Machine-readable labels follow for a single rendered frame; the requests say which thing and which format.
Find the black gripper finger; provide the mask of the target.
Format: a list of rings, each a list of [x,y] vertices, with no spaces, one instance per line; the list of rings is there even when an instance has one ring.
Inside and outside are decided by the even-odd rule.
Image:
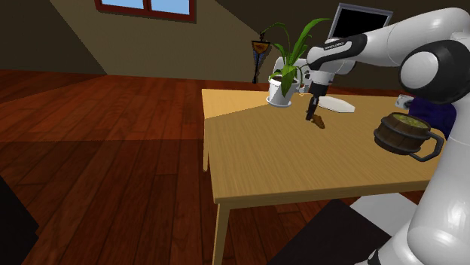
[[[313,115],[314,115],[315,110],[318,106],[318,101],[319,101],[319,98],[317,96],[312,96],[311,97],[309,105],[308,105],[308,109],[306,111],[306,113],[307,113],[306,120],[312,120],[313,119]]]

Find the green plant in white pot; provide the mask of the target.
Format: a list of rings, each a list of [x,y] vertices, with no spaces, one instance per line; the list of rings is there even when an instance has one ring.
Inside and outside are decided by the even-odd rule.
[[[291,49],[290,37],[289,37],[287,28],[284,23],[274,23],[273,25],[268,26],[262,32],[266,32],[268,29],[271,29],[276,26],[284,30],[287,36],[287,40],[288,40],[288,48],[285,49],[281,44],[275,44],[275,43],[273,43],[272,46],[274,46],[281,53],[282,57],[288,60],[288,62],[285,63],[285,69],[287,69],[289,66],[293,66],[293,64],[298,59],[300,59],[301,55],[307,50],[306,40],[308,37],[310,38],[312,37],[312,35],[309,34],[310,30],[317,23],[320,23],[326,20],[329,20],[329,18],[317,18],[309,22],[307,25],[305,25],[298,40],[295,42],[293,49]],[[268,78],[268,81],[270,83],[269,103],[271,105],[278,105],[282,107],[288,106],[293,92],[296,91],[296,89],[298,88],[297,83],[295,83],[294,85],[291,84],[295,74],[296,74],[295,69],[288,69],[287,74],[282,76],[281,82],[278,82],[275,79],[269,80]]]

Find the light wooden table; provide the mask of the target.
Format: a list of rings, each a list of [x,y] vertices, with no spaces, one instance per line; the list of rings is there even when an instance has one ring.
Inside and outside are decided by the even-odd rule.
[[[309,96],[277,108],[267,93],[205,89],[203,167],[218,207],[212,265],[221,265],[233,209],[422,190],[438,160],[419,162],[380,148],[374,130],[395,111],[386,96],[346,95],[352,113],[317,109],[319,128],[305,118]]]

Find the black monitor with white stand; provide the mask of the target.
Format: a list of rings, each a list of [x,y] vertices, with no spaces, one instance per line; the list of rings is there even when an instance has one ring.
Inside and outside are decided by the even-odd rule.
[[[342,38],[383,28],[391,16],[391,11],[340,3],[328,39],[322,48],[330,50],[331,44],[336,44]],[[325,68],[327,73],[321,73],[320,77],[329,77],[328,83],[331,84],[336,74],[345,75],[352,71],[355,65],[356,61],[350,59],[329,62]]]

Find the wooden barrel mug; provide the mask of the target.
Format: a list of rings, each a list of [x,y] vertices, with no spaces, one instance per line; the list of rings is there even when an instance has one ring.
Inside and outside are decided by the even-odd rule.
[[[432,153],[419,157],[423,143],[429,139],[436,141]],[[381,119],[374,130],[374,141],[382,149],[408,155],[420,162],[437,157],[444,146],[444,139],[431,131],[431,126],[424,120],[401,112],[392,112]]]

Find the black robot stand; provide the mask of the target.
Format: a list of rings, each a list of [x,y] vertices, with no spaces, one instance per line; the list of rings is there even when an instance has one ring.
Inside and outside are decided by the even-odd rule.
[[[331,200],[267,265],[354,265],[391,236],[342,200]]]

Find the red framed window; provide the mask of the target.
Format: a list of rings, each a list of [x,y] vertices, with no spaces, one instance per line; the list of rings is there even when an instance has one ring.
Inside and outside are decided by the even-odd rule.
[[[103,13],[196,23],[196,0],[94,0]]]

